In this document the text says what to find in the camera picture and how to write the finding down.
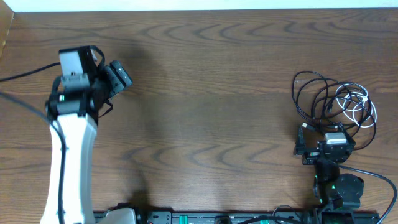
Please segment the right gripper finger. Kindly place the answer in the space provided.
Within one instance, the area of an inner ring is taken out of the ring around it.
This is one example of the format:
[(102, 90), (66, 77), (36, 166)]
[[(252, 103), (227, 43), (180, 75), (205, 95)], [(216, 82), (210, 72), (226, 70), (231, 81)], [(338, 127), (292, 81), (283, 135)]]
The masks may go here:
[(303, 135), (303, 127), (301, 126), (298, 129), (298, 137), (295, 142), (294, 154), (302, 155), (306, 150), (307, 150), (307, 147), (306, 147), (305, 138)]
[(340, 133), (343, 133), (343, 135), (345, 136), (346, 142), (347, 144), (349, 144), (350, 146), (355, 146), (356, 142), (353, 140), (353, 138), (351, 137), (351, 135), (347, 132), (347, 130), (344, 128), (344, 125), (342, 122), (338, 123), (338, 131)]

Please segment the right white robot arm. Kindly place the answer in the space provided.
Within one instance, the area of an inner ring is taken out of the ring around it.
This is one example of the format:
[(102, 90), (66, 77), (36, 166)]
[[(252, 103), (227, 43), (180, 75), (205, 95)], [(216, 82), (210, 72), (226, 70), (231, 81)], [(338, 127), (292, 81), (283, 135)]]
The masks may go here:
[(304, 212), (303, 223), (354, 223), (354, 210), (361, 205), (364, 180), (353, 174), (341, 174), (340, 165), (354, 151), (356, 145), (342, 124), (334, 133), (324, 134), (324, 140), (318, 141), (315, 147), (305, 143), (304, 129), (315, 128), (303, 123), (298, 130), (294, 153), (302, 156), (302, 164), (314, 166), (314, 196), (320, 206)]

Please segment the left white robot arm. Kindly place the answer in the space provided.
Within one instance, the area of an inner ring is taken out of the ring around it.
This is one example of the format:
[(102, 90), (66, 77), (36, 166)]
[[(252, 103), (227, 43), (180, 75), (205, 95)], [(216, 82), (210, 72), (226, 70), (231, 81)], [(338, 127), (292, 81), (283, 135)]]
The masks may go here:
[(45, 103), (52, 138), (47, 202), (41, 223), (95, 223), (91, 168), (100, 109), (133, 84), (119, 60), (95, 45), (58, 52), (62, 74)]

